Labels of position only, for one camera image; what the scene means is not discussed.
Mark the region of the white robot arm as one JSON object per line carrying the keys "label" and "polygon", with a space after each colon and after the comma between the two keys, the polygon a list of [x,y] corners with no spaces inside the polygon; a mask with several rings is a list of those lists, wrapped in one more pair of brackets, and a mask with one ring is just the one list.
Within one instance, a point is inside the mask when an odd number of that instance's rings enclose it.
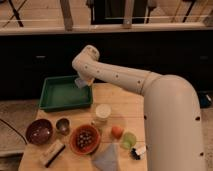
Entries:
{"label": "white robot arm", "polygon": [[186,79],[99,61],[85,46],[72,60],[80,80],[95,79],[144,97],[148,171],[206,171],[202,117],[198,95]]}

